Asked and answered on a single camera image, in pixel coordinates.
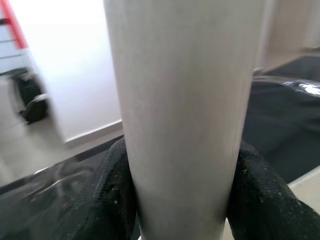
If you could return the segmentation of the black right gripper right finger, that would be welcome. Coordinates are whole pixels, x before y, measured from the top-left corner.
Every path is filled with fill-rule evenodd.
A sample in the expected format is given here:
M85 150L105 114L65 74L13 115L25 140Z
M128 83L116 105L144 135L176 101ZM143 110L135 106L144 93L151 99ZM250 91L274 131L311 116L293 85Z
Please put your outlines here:
M238 153L227 219L236 240L318 240L320 215L250 144Z

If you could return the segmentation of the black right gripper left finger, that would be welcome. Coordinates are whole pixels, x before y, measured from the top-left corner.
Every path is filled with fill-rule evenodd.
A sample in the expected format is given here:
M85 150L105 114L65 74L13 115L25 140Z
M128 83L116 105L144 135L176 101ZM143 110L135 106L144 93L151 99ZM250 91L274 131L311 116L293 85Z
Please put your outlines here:
M137 204L125 139L107 151L63 222L64 240L129 240Z

